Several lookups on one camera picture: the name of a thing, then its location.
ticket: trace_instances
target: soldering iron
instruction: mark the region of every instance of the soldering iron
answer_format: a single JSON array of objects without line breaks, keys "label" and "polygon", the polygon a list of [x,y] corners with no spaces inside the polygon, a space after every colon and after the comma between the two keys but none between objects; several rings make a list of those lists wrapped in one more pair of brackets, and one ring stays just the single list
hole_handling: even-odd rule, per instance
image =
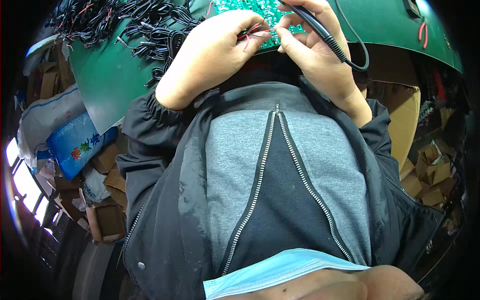
[{"label": "soldering iron", "polygon": [[304,8],[301,5],[290,5],[288,3],[285,3],[280,0],[280,3],[282,3],[285,6],[288,6],[289,8],[292,9],[294,13],[296,13],[308,26],[312,28],[312,30],[324,41],[329,48],[335,53],[335,55],[338,57],[338,59],[341,62],[345,62],[347,65],[352,67],[354,70],[364,72],[368,69],[368,66],[370,64],[370,59],[368,56],[368,50],[365,47],[365,44],[363,41],[360,39],[360,37],[357,35],[355,30],[353,30],[352,26],[348,22],[347,18],[343,14],[342,9],[340,8],[340,5],[338,4],[338,0],[335,0],[336,5],[338,7],[338,10],[340,14],[342,15],[343,19],[345,20],[345,23],[347,23],[347,26],[350,28],[352,33],[355,35],[355,37],[359,40],[360,45],[363,48],[363,51],[365,52],[365,65],[363,67],[357,66],[350,60],[348,60],[347,56],[343,52],[342,48],[338,45],[338,43],[335,41],[334,37],[328,32],[328,30],[320,23],[319,20],[317,20],[306,8]]}]

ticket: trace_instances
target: orange chinese character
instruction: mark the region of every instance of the orange chinese character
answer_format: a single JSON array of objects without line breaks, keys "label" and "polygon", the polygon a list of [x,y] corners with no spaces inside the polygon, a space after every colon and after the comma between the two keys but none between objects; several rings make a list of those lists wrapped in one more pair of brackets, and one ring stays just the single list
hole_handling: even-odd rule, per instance
[{"label": "orange chinese character", "polygon": [[78,147],[75,148],[72,153],[70,153],[70,156],[73,157],[73,160],[79,160],[80,159],[80,150],[78,150]]}]

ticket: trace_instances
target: jacket sleeve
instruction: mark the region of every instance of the jacket sleeve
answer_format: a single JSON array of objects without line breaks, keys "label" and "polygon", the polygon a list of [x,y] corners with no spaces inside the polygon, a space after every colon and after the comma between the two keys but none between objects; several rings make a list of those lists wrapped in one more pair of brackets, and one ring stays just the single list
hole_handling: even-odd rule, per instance
[{"label": "jacket sleeve", "polygon": [[122,129],[128,137],[128,152],[116,159],[126,180],[129,226],[175,155],[187,127],[183,119],[182,112],[157,102],[155,90],[130,103]]},{"label": "jacket sleeve", "polygon": [[372,109],[372,120],[359,128],[363,139],[372,149],[373,153],[379,159],[390,177],[393,180],[398,178],[398,161],[392,156],[392,140],[388,133],[388,124],[390,124],[390,115],[385,106],[377,100],[366,99],[368,105]]}]

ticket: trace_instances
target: window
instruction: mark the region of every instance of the window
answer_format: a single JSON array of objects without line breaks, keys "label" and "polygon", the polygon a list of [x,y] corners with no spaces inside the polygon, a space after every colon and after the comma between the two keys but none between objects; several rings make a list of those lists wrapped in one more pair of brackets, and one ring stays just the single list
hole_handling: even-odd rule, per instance
[{"label": "window", "polygon": [[6,154],[8,163],[10,167],[12,167],[13,182],[20,195],[23,196],[26,194],[24,205],[34,214],[34,217],[40,222],[40,225],[42,225],[43,217],[45,216],[48,206],[48,198],[42,194],[27,164],[23,159],[18,157],[19,150],[15,138],[8,144]]}]

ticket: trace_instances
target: red plier handle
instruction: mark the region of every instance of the red plier handle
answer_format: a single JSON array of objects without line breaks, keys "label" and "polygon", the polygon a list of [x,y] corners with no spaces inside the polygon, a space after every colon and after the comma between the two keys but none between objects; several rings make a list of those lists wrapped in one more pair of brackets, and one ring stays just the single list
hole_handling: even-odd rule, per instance
[{"label": "red plier handle", "polygon": [[425,49],[428,43],[428,27],[427,27],[427,19],[425,17],[423,17],[423,22],[420,25],[420,29],[419,29],[419,41],[422,40],[422,34],[423,34],[424,28],[425,28],[425,41],[423,42],[423,48]]}]

